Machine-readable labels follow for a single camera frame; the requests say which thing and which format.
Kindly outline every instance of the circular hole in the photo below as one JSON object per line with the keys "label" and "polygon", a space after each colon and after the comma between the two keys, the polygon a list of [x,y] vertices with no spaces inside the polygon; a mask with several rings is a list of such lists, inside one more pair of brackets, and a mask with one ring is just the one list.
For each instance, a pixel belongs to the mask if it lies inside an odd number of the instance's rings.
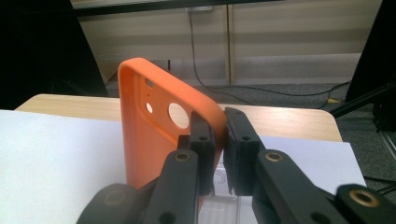
{"label": "circular hole", "polygon": [[227,184],[226,182],[227,176],[219,171],[216,171],[215,174],[213,175],[213,183],[217,185],[223,185]]}
{"label": "circular hole", "polygon": [[152,83],[152,81],[146,79],[146,85],[148,85],[150,88],[154,87],[154,83]]}
{"label": "circular hole", "polygon": [[366,207],[378,207],[379,200],[370,192],[362,189],[353,189],[349,192],[349,197],[356,203]]}
{"label": "circular hole", "polygon": [[146,103],[146,109],[148,110],[148,112],[150,114],[152,114],[152,107],[151,107],[151,105],[149,103]]}
{"label": "circular hole", "polygon": [[175,155],[175,159],[176,159],[177,161],[187,161],[187,160],[190,159],[190,154],[184,153],[184,152],[177,153],[177,154]]}
{"label": "circular hole", "polygon": [[160,215],[159,221],[161,224],[172,224],[175,223],[176,216],[171,212],[165,212]]}
{"label": "circular hole", "polygon": [[185,129],[189,127],[189,116],[186,111],[178,104],[172,103],[168,108],[169,117],[177,127]]}
{"label": "circular hole", "polygon": [[329,218],[321,213],[313,213],[311,217],[318,224],[331,224]]}
{"label": "circular hole", "polygon": [[269,152],[265,154],[265,158],[267,158],[268,161],[282,161],[283,157],[275,152]]}
{"label": "circular hole", "polygon": [[124,201],[126,195],[125,192],[119,189],[110,191],[104,198],[105,205],[117,205]]}

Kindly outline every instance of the white sheet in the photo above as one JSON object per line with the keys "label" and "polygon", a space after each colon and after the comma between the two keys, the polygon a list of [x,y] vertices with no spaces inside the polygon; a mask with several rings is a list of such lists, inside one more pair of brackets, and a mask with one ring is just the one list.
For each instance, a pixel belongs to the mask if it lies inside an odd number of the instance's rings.
{"label": "white sheet", "polygon": [[[329,192],[341,184],[364,185],[349,143],[262,141],[287,152]],[[76,223],[99,189],[126,182],[120,122],[0,110],[0,144],[2,224]],[[251,223],[249,204],[242,204],[241,223]]]}

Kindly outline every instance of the screw hole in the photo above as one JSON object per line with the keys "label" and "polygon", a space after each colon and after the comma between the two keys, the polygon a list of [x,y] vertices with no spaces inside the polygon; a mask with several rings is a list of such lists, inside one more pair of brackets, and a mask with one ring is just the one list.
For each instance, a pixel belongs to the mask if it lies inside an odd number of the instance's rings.
{"label": "screw hole", "polygon": [[176,221],[176,215],[171,212],[165,212],[160,215],[159,219],[161,224],[172,224]]}
{"label": "screw hole", "polygon": [[356,203],[366,207],[379,206],[379,200],[366,190],[353,189],[349,192],[349,197]]}
{"label": "screw hole", "polygon": [[280,154],[277,154],[275,152],[269,152],[267,154],[265,154],[265,158],[268,161],[282,161],[283,157]]}
{"label": "screw hole", "polygon": [[154,87],[154,83],[152,83],[152,81],[146,79],[146,85],[148,85],[150,88]]}
{"label": "screw hole", "polygon": [[325,215],[321,214],[321,213],[313,213],[311,215],[312,220],[314,220],[316,223],[318,224],[331,224],[332,222],[329,220],[328,217],[326,217]]}
{"label": "screw hole", "polygon": [[187,161],[190,159],[190,154],[185,152],[180,152],[175,155],[177,161]]}
{"label": "screw hole", "polygon": [[104,198],[105,205],[114,206],[122,203],[126,198],[124,191],[120,189],[115,189],[110,191]]}

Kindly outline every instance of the black stand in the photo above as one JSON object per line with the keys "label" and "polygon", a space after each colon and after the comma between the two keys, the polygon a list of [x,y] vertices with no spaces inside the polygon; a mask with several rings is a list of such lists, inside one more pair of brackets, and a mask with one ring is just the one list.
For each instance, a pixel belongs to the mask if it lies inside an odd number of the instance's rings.
{"label": "black stand", "polygon": [[356,110],[364,105],[370,104],[372,102],[378,102],[382,99],[387,98],[396,92],[396,75],[392,77],[391,81],[386,85],[374,90],[370,91],[363,96],[358,97],[352,101],[349,101],[345,105],[341,105],[334,110],[331,110],[330,113],[334,116],[335,119]]}

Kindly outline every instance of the brass insert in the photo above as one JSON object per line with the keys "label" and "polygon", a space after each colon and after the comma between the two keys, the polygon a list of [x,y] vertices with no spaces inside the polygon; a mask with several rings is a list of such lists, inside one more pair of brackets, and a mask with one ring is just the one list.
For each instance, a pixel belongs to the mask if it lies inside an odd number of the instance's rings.
{"label": "brass insert", "polygon": [[120,189],[110,191],[104,198],[105,205],[114,206],[122,203],[126,199],[126,194]]}
{"label": "brass insert", "polygon": [[268,152],[267,154],[265,154],[265,158],[268,161],[282,161],[283,160],[282,155],[275,153],[275,152]]}
{"label": "brass insert", "polygon": [[349,192],[349,197],[356,203],[366,207],[379,206],[379,200],[373,194],[363,189],[352,189]]}

